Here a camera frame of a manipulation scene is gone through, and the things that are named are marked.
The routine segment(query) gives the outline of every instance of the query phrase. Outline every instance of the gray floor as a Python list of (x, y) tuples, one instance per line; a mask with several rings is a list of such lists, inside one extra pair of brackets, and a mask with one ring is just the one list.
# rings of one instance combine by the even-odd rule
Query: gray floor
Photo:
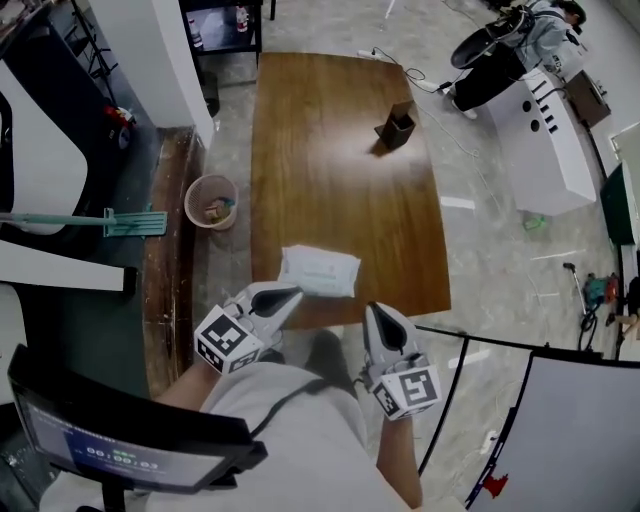
[[(405, 67), (416, 67), (433, 81), (457, 76), (449, 65), (461, 38), (494, 15), (479, 0), (450, 0), (456, 12), (439, 0), (397, 0), (388, 19), (386, 0), (278, 0), (276, 20), (264, 20), (265, 51), (316, 52), (355, 55), (357, 50), (382, 48)], [(229, 294), (250, 282), (249, 192), (251, 121), (255, 98), (255, 59), (252, 54), (202, 59), (221, 84), (221, 110), (207, 172), (233, 179), (240, 188), (236, 226), (224, 234), (199, 232), (194, 276), (195, 321)], [(239, 84), (225, 87), (225, 84)], [(417, 317), (423, 325), (463, 328), (476, 335), (521, 343), (574, 348), (580, 305), (566, 260), (587, 272), (608, 275), (615, 270), (614, 251), (605, 230), (600, 204), (550, 219), (537, 231), (525, 232), (524, 214), (515, 209), (501, 151), (486, 113), (476, 122), (452, 111), (438, 95), (414, 91), (415, 100), (434, 118), (421, 115), (441, 196), (472, 200), (475, 210), (442, 208), (445, 227), (452, 309)], [(442, 124), (468, 151), (440, 128)], [(596, 187), (598, 170), (593, 165)], [(594, 348), (610, 357), (614, 331), (604, 328), (606, 311)], [(350, 372), (361, 369), (362, 326), (345, 329), (343, 346)], [(308, 354), (311, 332), (284, 336), (282, 350), (292, 364)], [(438, 366), (443, 390), (448, 391), (460, 343), (441, 336), (425, 336), (424, 348)], [(500, 430), (514, 403), (528, 352), (472, 344), (469, 353), (490, 349), (488, 358), (465, 367), (449, 419), (422, 481), (426, 504), (454, 495), (464, 499), (486, 461), (479, 450), (490, 430)], [(359, 389), (369, 427), (369, 450), (377, 451), (382, 413)], [(415, 418), (416, 451), (421, 458), (437, 424), (442, 404)]]

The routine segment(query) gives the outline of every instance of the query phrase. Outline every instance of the black pants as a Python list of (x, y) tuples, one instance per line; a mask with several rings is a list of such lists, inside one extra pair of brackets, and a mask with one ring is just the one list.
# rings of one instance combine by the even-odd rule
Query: black pants
[(478, 59), (471, 73), (456, 82), (456, 105), (462, 111), (484, 105), (525, 72), (514, 49), (498, 44), (491, 56)]

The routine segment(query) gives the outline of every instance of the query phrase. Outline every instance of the display screen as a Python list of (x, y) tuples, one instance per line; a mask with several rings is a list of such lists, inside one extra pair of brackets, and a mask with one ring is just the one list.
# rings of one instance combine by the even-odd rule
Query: display screen
[(223, 457), (147, 448), (79, 428), (28, 404), (37, 444), (44, 452), (94, 469), (155, 485), (194, 486)]

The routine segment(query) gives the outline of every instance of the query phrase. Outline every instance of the wet wipes package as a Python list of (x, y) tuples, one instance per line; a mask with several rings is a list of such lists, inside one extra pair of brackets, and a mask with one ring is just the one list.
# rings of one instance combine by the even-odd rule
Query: wet wipes package
[(355, 297), (360, 260), (350, 254), (295, 245), (282, 249), (278, 281), (300, 286), (306, 294)]

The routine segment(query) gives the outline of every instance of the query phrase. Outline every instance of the wooden table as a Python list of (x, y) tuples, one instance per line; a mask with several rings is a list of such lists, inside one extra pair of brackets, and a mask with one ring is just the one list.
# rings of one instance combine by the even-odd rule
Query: wooden table
[(417, 125), (389, 153), (374, 127), (411, 100), (395, 64), (329, 55), (267, 53), (253, 122), (251, 266), (275, 280), (282, 248), (302, 244), (362, 263), (355, 299), (305, 298), (288, 326), (362, 321), (369, 301), (405, 315), (450, 309), (440, 205)]

